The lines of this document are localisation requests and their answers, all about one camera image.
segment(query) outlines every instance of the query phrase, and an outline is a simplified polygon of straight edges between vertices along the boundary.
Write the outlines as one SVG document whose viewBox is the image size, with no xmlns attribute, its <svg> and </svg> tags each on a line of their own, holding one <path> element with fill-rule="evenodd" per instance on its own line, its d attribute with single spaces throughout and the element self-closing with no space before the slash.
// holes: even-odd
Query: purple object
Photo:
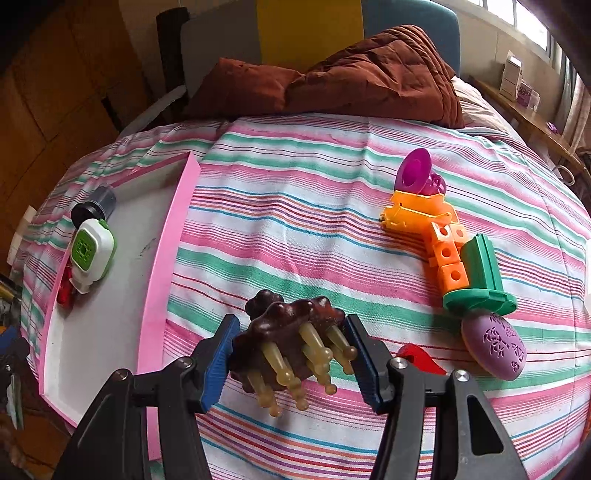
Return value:
<svg viewBox="0 0 591 480">
<path fill-rule="evenodd" d="M 474 359 L 494 377 L 516 379 L 527 351 L 515 329 L 502 316 L 473 310 L 462 320 L 462 337 Z"/>
<path fill-rule="evenodd" d="M 556 126 L 554 124 L 551 124 L 550 122 L 546 123 L 546 126 L 548 127 L 548 129 L 554 133 L 557 134 L 558 133 L 558 129 L 556 128 Z"/>
<path fill-rule="evenodd" d="M 421 195 L 435 195 L 437 193 L 442 193 L 445 195 L 447 191 L 447 186 L 445 185 L 445 180 L 441 175 L 436 174 L 435 172 L 431 171 L 429 178 L 427 179 L 427 183 L 421 190 Z"/>
<path fill-rule="evenodd" d="M 394 190 L 420 195 L 445 194 L 447 187 L 441 175 L 431 170 L 431 155 L 425 148 L 410 152 L 400 164 Z"/>
</svg>

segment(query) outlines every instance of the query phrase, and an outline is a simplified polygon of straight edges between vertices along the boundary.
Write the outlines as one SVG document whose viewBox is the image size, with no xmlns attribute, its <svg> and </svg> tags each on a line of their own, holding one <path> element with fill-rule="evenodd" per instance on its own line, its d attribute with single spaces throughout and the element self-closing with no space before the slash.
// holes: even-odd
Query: purple funnel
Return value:
<svg viewBox="0 0 591 480">
<path fill-rule="evenodd" d="M 431 155 L 425 148 L 410 152 L 400 164 L 394 190 L 399 192 L 435 195 L 446 192 L 443 178 L 431 170 Z"/>
</svg>

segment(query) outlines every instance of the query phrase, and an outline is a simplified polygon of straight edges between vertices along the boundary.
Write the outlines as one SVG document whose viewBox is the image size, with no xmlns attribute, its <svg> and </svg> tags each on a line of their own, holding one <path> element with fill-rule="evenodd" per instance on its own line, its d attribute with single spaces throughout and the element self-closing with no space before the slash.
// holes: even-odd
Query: striped bedsheet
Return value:
<svg viewBox="0 0 591 480">
<path fill-rule="evenodd" d="M 507 319 L 528 362 L 513 382 L 491 378 L 466 351 L 422 240 L 385 233 L 376 221 L 401 160 L 417 147 L 431 152 L 462 223 L 492 240 L 505 289 L 519 301 Z M 288 301 L 326 295 L 357 313 L 391 352 L 417 343 L 447 371 L 474 374 L 530 478 L 551 478 L 577 448 L 591 394 L 591 323 L 582 302 L 591 220 L 534 153 L 486 129 L 311 114 L 172 125 L 106 147 L 70 169 L 21 250 L 16 273 L 24 273 L 32 345 L 73 232 L 62 214 L 80 190 L 186 150 L 201 159 L 202 173 L 178 248 L 163 364 L 212 336 L 226 313 L 245 327 L 244 304 L 261 288 Z M 277 419 L 228 379 L 220 402 L 198 416 L 213 477 L 368 478 L 385 419 L 338 364 L 331 372 L 336 395 L 304 381 L 310 408 L 300 412 L 280 393 Z M 431 410 L 425 432 L 418 478 L 430 476 Z M 152 475 L 162 477 L 159 462 Z"/>
</svg>

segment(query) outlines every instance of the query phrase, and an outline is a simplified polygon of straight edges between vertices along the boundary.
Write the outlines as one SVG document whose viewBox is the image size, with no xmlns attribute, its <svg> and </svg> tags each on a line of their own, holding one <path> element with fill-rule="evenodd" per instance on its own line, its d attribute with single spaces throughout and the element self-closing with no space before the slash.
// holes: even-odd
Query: toy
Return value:
<svg viewBox="0 0 591 480">
<path fill-rule="evenodd" d="M 410 152 L 402 161 L 396 175 L 394 190 L 399 192 L 435 195 L 447 190 L 445 180 L 431 169 L 431 155 L 425 148 Z"/>
<path fill-rule="evenodd" d="M 114 189 L 106 184 L 99 185 L 88 198 L 81 203 L 74 205 L 70 217 L 76 228 L 90 218 L 107 221 L 115 210 L 117 198 Z"/>
<path fill-rule="evenodd" d="M 525 347 L 516 331 L 500 317 L 514 312 L 517 300 L 503 290 L 491 241 L 481 233 L 469 238 L 454 207 L 444 201 L 447 187 L 431 170 L 427 150 L 419 148 L 407 155 L 400 165 L 394 187 L 392 205 L 387 206 L 379 217 L 382 228 L 422 235 L 429 265 L 437 268 L 443 306 L 458 315 L 469 313 L 462 322 L 468 350 L 491 374 L 514 380 L 523 369 L 525 354 L 521 353 L 525 352 Z M 489 332 L 491 327 L 487 325 L 493 321 L 502 326 L 498 328 L 498 335 Z M 503 337 L 505 334 L 512 342 Z M 505 355 L 503 349 L 501 353 L 497 352 L 497 356 L 492 356 L 491 346 L 491 354 L 487 355 L 483 345 L 491 342 L 495 348 L 516 345 L 517 353 L 513 358 L 510 354 Z"/>
<path fill-rule="evenodd" d="M 414 343 L 407 343 L 400 347 L 396 356 L 408 360 L 421 372 L 445 375 L 445 370 L 437 365 L 425 350 Z"/>
<path fill-rule="evenodd" d="M 517 299 L 503 291 L 503 282 L 492 242 L 482 233 L 464 244 L 460 254 L 466 266 L 470 288 L 446 293 L 443 306 L 463 315 L 472 309 L 486 309 L 508 315 L 517 308 Z"/>
<path fill-rule="evenodd" d="M 277 417 L 281 410 L 274 391 L 289 390 L 299 410 L 308 408 L 301 380 L 312 375 L 328 395 L 336 393 L 329 375 L 334 358 L 347 375 L 357 356 L 340 327 L 343 310 L 326 297 L 285 303 L 281 295 L 261 290 L 246 303 L 251 323 L 233 341 L 230 374 L 246 392 L 255 392 L 259 405 Z"/>
<path fill-rule="evenodd" d="M 515 329 L 503 317 L 487 310 L 472 310 L 462 320 L 462 338 L 470 354 L 491 375 L 516 379 L 527 351 Z"/>
<path fill-rule="evenodd" d="M 91 218 L 81 224 L 70 251 L 70 282 L 78 292 L 87 293 L 93 282 L 105 276 L 116 249 L 115 237 L 104 220 Z"/>
<path fill-rule="evenodd" d="M 60 287 L 57 290 L 56 302 L 65 309 L 71 310 L 74 306 L 76 290 L 70 281 L 72 278 L 72 261 L 69 258 L 61 276 Z"/>
</svg>

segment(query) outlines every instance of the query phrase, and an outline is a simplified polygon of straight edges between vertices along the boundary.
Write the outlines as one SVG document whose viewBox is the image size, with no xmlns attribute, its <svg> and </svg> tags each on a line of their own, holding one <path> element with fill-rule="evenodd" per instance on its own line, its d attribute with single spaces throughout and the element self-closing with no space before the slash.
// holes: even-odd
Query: pillow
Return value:
<svg viewBox="0 0 591 480">
<path fill-rule="evenodd" d="M 464 123 L 467 127 L 492 128 L 510 135 L 519 143 L 525 145 L 525 142 L 513 127 L 490 103 L 482 98 L 478 90 L 458 77 L 452 78 L 452 84 L 460 100 Z"/>
</svg>

